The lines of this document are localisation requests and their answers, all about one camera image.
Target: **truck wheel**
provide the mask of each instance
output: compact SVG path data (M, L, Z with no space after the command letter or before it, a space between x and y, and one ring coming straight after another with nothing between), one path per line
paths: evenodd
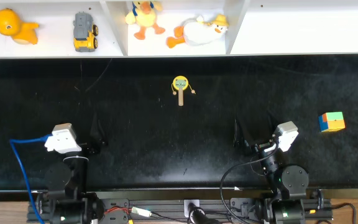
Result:
M99 35L99 28L97 25L93 25L93 35L95 36Z
M97 40L96 38L93 39L93 47L94 47L95 49L98 48L98 40Z

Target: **metal bracket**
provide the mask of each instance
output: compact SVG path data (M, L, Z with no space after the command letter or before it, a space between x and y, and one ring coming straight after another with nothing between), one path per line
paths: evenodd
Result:
M191 199L191 200L184 200L183 201L183 209L185 211L185 217L188 218L189 217L189 204L193 204L196 205L196 207L200 206L200 200L198 199Z
M114 206L121 208L129 208L128 199L102 199L104 203L104 211ZM128 214L123 210L117 210L104 215L99 224L126 224L128 222Z
M252 220L258 220L254 212L255 200L253 198L232 198L230 199L231 211L241 218L250 218ZM232 222L240 222L236 218L231 218Z

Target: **yellow toy construction vehicle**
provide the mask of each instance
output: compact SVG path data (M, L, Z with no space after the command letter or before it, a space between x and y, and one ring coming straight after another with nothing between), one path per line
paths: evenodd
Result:
M96 36L99 34L98 26L93 24L91 15L85 12L75 14L74 47L77 52L93 52L98 48Z

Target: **toy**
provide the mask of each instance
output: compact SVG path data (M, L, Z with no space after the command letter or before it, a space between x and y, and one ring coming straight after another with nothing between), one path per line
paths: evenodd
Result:
M18 44L37 44L38 23L23 22L12 9L0 10L0 34L11 36Z
M325 113L318 117L321 132L339 131L345 128L342 112Z
M93 23L91 15L85 12L75 14L74 47L77 52L93 52L98 48L96 36L99 28Z
M199 16L197 19L188 19L183 26L176 27L175 37L168 37L167 45L174 48L178 44L186 43L190 46L198 46L211 43L220 39L227 31L229 24L226 16L219 14L210 23L204 22L204 18Z
M177 94L174 89L178 90L178 92L179 92L179 96L178 96L179 106L183 106L183 90L186 90L187 87L190 87L192 94L196 94L195 90L191 88L189 81L187 80L186 77L178 76L173 79L171 88L173 91L173 95Z
M165 29L159 27L156 23L157 15L155 10L162 11L162 5L155 1L134 1L132 2L132 11L125 17L125 22L132 25L135 22L140 26L140 31L134 36L139 40L145 39L146 29L153 27L156 34L163 34Z

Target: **colorful puzzle cube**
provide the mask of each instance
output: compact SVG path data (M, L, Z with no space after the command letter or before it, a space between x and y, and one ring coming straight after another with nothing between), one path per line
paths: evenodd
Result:
M339 131L345 128L342 112L329 112L318 117L320 131Z

